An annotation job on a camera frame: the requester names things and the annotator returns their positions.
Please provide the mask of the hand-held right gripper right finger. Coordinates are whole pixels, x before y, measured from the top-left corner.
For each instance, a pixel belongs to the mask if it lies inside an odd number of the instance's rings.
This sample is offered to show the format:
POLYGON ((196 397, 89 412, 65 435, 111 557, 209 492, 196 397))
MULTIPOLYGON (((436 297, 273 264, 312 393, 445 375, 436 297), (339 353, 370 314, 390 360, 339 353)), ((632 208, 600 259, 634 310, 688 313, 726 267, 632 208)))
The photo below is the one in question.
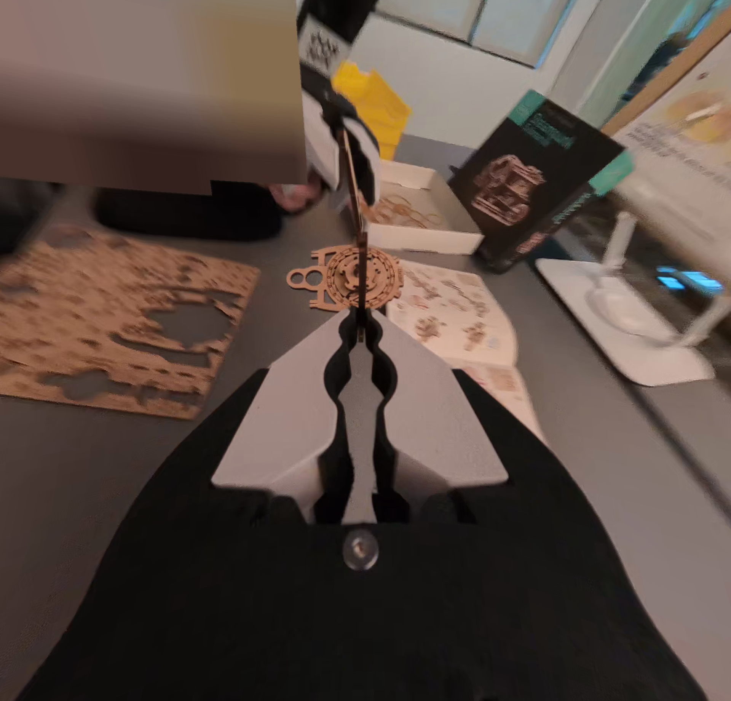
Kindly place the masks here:
POLYGON ((508 482, 485 428, 452 368, 371 312, 365 330, 371 377, 382 396, 373 444, 373 510, 408 523, 435 495, 508 482))

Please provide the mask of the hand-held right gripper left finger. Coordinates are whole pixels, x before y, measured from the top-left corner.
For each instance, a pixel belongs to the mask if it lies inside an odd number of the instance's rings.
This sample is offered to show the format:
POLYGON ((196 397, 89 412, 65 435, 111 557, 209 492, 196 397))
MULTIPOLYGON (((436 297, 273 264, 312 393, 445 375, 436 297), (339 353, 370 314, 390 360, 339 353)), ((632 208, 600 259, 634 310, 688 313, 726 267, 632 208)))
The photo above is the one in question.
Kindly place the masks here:
POLYGON ((354 313, 344 310, 271 364, 213 486, 291 498, 308 523, 340 521, 353 465, 339 396, 357 338, 354 313))

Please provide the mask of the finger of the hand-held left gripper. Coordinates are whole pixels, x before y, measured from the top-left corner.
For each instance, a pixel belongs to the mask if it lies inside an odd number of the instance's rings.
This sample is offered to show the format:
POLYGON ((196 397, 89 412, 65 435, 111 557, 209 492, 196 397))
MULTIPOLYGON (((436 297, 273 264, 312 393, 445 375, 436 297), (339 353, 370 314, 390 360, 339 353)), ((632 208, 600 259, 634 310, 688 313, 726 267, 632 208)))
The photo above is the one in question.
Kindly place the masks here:
POLYGON ((342 115, 352 154, 355 179, 365 203, 373 206, 381 193, 381 157, 379 143, 370 127, 361 119, 353 104, 342 97, 342 115))
POLYGON ((340 151, 336 133, 320 101, 302 91, 302 103, 308 178, 317 178, 323 189, 335 193, 340 187, 340 151))

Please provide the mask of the model assembly booklet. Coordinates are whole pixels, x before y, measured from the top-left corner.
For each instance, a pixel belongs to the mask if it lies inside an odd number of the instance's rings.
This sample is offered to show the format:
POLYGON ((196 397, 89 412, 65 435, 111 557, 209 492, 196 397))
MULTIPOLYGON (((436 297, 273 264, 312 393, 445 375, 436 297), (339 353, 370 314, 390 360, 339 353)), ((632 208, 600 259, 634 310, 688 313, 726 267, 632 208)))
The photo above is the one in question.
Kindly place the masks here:
POLYGON ((386 316, 453 369, 475 380, 547 443, 517 368, 516 331, 482 278, 401 260, 404 285, 386 316))

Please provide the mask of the black model kit box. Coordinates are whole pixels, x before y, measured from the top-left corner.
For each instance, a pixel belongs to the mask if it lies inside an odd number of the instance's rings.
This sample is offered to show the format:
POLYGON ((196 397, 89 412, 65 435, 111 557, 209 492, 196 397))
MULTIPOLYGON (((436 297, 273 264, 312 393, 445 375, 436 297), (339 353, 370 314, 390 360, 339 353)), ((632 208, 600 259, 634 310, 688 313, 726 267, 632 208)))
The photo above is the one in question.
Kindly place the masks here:
POLYGON ((478 256, 501 274, 632 170, 622 144, 528 90, 447 184, 482 233, 478 256))

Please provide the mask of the punched-out wooden parts sheet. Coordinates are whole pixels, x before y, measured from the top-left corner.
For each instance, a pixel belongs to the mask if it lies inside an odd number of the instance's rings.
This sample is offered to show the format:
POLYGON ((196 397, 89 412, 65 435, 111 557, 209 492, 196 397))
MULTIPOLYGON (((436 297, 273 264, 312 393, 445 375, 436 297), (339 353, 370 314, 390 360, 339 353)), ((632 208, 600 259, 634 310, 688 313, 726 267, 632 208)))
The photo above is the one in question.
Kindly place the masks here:
POLYGON ((1 269, 1 394, 192 421, 258 268, 58 226, 1 269))

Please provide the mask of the person's left hand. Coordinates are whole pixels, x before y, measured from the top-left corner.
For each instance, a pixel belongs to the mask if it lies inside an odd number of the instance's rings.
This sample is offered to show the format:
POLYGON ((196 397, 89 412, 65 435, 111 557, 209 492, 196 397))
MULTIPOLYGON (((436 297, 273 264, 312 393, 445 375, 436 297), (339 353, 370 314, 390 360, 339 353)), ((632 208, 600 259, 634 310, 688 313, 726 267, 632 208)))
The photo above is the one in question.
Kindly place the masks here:
POLYGON ((319 175, 312 174, 305 184, 271 184, 268 192, 284 212, 300 214, 316 205, 326 189, 319 175))

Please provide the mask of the yellow plastic bin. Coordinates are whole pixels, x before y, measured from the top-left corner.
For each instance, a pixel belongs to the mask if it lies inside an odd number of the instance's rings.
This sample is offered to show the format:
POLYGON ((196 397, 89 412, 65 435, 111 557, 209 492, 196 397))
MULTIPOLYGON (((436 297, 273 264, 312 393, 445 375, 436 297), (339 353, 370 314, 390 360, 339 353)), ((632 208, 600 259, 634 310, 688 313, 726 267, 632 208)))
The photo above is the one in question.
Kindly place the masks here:
POLYGON ((362 71, 350 61, 342 63, 334 75, 333 86, 352 103, 361 120, 374 134, 381 158, 393 160, 412 108, 377 71, 362 71))

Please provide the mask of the pile of rubber bands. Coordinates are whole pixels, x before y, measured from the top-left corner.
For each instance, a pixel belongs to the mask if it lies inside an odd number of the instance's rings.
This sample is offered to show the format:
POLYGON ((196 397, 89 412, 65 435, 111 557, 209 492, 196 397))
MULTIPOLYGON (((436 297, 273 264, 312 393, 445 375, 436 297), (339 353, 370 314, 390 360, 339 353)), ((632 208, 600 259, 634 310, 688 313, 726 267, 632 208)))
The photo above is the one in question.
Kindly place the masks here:
POLYGON ((382 196, 364 212, 365 219, 374 224, 405 228, 440 230, 445 226, 437 212, 420 212, 402 195, 382 196))

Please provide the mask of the white cardboard box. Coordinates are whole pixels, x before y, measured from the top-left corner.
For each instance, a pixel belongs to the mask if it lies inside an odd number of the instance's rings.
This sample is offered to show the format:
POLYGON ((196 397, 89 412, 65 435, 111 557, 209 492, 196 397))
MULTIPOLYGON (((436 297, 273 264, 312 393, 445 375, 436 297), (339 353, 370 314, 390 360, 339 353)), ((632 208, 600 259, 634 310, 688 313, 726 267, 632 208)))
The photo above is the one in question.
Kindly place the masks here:
POLYGON ((482 244, 483 233, 438 171, 383 160, 380 198, 386 195, 402 195, 420 212, 439 213, 445 226, 425 230, 374 224, 366 220, 367 206, 362 206, 362 224, 370 246, 469 256, 482 244))

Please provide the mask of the wooden gear assembly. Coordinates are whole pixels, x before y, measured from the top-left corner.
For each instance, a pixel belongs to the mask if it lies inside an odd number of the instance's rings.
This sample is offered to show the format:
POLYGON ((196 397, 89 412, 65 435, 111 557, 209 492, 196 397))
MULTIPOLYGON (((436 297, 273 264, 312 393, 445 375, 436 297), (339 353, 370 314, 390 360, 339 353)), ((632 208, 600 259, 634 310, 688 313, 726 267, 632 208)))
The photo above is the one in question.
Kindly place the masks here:
MULTIPOLYGON (((334 246, 315 250, 314 265, 292 269, 287 285, 313 294, 309 306, 326 312, 339 312, 359 304, 359 251, 356 246, 334 246)), ((365 305, 379 310, 401 296, 404 270, 397 257, 370 247, 367 255, 365 305)))

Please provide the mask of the black foam wrist rest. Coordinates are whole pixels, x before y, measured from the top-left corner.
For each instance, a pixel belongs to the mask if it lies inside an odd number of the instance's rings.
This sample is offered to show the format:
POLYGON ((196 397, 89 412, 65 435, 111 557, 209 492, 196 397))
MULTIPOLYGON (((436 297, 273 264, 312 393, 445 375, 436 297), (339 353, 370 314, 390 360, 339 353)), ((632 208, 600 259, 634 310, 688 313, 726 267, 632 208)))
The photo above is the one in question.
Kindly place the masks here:
POLYGON ((124 233, 221 242, 272 239, 285 216, 268 189, 216 181, 210 195, 100 189, 93 212, 100 224, 124 233))

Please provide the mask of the white desk stand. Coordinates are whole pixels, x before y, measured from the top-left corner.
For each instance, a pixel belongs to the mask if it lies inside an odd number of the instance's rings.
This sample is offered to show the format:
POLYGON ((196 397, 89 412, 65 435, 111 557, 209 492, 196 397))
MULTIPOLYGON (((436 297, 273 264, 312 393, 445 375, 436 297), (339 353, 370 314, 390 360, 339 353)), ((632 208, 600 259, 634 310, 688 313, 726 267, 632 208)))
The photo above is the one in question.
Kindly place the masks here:
POLYGON ((537 272, 617 371, 634 384, 670 386, 715 378, 697 346, 729 314, 729 295, 715 294, 682 332, 621 274, 637 220, 619 212, 599 262, 539 258, 537 272))

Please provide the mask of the window with white frame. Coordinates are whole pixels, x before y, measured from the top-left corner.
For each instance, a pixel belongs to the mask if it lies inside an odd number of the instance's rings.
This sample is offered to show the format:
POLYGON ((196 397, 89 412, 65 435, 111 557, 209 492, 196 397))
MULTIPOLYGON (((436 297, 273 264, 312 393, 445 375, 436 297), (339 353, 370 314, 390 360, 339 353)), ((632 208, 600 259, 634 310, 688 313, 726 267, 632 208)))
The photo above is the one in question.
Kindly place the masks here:
POLYGON ((577 8, 585 23, 598 1, 380 0, 377 15, 537 69, 571 24, 571 13, 577 8))

